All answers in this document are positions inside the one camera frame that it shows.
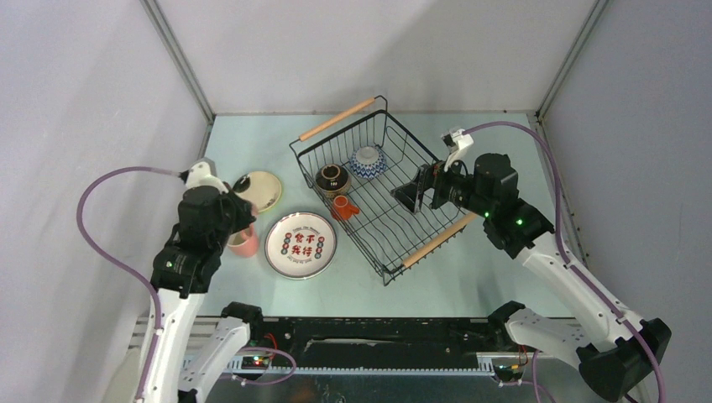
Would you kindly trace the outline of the large pink cup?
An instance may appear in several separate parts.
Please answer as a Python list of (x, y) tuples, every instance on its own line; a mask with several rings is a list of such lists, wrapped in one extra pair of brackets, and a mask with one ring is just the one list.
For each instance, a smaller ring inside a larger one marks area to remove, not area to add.
[(250, 224), (248, 228), (232, 234), (228, 238), (227, 248), (238, 257), (255, 256), (259, 250), (259, 237), (254, 225)]

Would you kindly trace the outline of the cream plate with plum blossom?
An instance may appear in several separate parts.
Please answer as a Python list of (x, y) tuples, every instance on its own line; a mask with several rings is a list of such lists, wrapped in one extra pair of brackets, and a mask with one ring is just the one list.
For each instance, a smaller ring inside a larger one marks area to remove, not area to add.
[(257, 170), (238, 178), (232, 190), (240, 198), (250, 202), (257, 213), (263, 213), (279, 202), (283, 186), (276, 175)]

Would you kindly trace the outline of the orange cup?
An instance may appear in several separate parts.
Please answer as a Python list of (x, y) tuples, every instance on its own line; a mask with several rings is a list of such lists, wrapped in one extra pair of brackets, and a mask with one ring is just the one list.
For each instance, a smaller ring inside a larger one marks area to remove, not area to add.
[(346, 196), (335, 196), (332, 200), (332, 217), (339, 222), (346, 222), (353, 216), (360, 214), (360, 209)]

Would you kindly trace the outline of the Just To Eat plate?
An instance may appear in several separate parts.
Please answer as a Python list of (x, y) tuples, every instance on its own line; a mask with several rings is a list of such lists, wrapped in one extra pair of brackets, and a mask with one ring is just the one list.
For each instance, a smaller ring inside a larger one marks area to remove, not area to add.
[(337, 234), (325, 217), (295, 212), (282, 217), (267, 232), (264, 255), (277, 274), (307, 280), (332, 263), (337, 246)]

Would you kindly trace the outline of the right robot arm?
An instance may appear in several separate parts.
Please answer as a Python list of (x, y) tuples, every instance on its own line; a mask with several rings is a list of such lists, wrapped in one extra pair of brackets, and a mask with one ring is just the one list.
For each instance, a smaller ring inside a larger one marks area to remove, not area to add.
[(578, 327), (568, 328), (511, 301), (490, 316), (491, 345), (500, 351), (517, 344), (543, 351), (576, 368), (609, 402), (626, 397), (649, 374), (660, 379), (670, 327), (625, 306), (564, 248), (554, 225), (520, 198), (518, 173), (507, 155), (483, 154), (470, 173), (461, 166), (461, 161), (423, 165), (390, 194), (416, 212), (431, 191), (431, 209), (451, 203), (482, 217), (488, 240), (542, 279), (578, 321)]

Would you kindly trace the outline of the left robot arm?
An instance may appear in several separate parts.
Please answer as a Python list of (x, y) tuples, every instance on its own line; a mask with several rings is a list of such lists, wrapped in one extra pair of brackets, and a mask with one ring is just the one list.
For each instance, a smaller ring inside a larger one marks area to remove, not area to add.
[(178, 221), (156, 254), (150, 289), (156, 320), (142, 353), (137, 402), (177, 402), (179, 375), (190, 332), (228, 239), (254, 222), (250, 202), (223, 183), (186, 190)]

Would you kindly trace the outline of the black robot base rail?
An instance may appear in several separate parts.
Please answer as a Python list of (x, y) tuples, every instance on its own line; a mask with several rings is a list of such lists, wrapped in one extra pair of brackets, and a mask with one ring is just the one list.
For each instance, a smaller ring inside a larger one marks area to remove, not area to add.
[(485, 353), (526, 361), (503, 331), (467, 317), (268, 317), (247, 346), (273, 369), (300, 371), (478, 370)]

